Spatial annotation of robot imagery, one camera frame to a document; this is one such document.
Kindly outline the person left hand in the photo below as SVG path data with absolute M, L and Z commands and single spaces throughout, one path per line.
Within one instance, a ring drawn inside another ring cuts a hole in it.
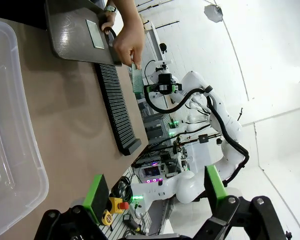
M 102 32 L 108 34 L 109 29 L 112 28 L 115 24 L 116 13 L 112 11 L 103 11 L 98 15 L 99 19 L 99 28 Z

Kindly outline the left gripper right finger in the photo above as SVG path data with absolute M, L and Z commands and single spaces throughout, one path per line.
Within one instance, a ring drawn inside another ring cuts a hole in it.
M 204 187 L 212 216 L 197 234 L 196 240 L 224 240 L 232 228 L 243 228 L 251 240 L 286 240 L 272 201 L 256 196 L 251 201 L 228 195 L 215 166 L 204 169 Z

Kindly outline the person right hand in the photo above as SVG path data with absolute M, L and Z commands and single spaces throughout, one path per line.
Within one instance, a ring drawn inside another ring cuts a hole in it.
M 136 68 L 140 70 L 144 46 L 143 22 L 137 14 L 123 22 L 123 28 L 115 38 L 113 47 L 124 65 L 131 66 L 134 63 Z

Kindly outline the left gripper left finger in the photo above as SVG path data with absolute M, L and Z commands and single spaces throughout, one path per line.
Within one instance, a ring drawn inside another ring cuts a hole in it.
M 109 199 L 103 174 L 95 175 L 83 203 L 65 212 L 47 210 L 35 234 L 36 240 L 106 240 L 100 229 Z

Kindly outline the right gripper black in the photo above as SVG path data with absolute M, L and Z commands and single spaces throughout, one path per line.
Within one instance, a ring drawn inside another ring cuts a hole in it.
M 169 95 L 173 92 L 181 91 L 182 84 L 174 83 L 172 81 L 171 73 L 161 73 L 158 75 L 158 82 L 156 84 L 148 84 L 143 87 L 144 93 L 159 92 L 163 95 Z

